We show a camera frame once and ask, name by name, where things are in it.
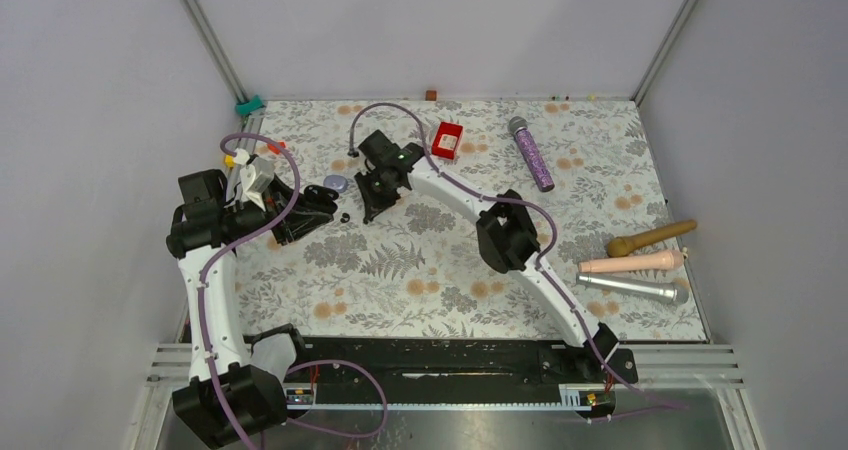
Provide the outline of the lavender earbud charging case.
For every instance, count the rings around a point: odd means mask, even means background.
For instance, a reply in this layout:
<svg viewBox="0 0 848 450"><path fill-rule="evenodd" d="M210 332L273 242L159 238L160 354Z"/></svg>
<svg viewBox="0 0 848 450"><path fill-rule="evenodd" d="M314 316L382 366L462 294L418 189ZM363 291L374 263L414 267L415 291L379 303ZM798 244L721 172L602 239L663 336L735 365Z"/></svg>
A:
<svg viewBox="0 0 848 450"><path fill-rule="evenodd" d="M349 188L349 180L343 175L328 175L323 180L323 186L338 193L344 193Z"/></svg>

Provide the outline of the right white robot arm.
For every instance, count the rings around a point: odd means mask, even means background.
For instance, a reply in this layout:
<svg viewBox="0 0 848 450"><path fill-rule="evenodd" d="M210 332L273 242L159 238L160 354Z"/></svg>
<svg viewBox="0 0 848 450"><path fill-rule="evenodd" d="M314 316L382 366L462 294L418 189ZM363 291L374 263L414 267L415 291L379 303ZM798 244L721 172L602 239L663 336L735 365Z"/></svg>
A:
<svg viewBox="0 0 848 450"><path fill-rule="evenodd" d="M475 225L480 257L490 269L513 278L543 306L563 341L580 348L573 356L579 377L597 382L612 370L619 340L578 302L547 260L551 248L540 247L537 229L528 213L530 209L539 213L556 236L555 223L541 207L512 190L486 195L439 168L422 146L409 143L401 147L380 130L358 146L351 146L349 155L362 157L366 164L366 170L355 175L366 223L394 206L401 188L447 206Z"/></svg>

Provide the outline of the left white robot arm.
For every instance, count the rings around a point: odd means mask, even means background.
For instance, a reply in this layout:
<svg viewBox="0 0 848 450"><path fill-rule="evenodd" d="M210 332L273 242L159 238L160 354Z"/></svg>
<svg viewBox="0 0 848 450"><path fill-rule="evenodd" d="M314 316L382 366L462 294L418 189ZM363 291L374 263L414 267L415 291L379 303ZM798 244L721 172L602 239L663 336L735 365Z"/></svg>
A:
<svg viewBox="0 0 848 450"><path fill-rule="evenodd" d="M293 243L330 223L337 191L309 185L295 192L274 178L263 204L230 202L220 170L178 180L183 204L166 238L189 301L192 356L188 383L172 394L177 417L210 449L220 449L287 420L283 381L309 371L300 332L284 324L253 335L243 332L235 292L234 243L269 233Z"/></svg>

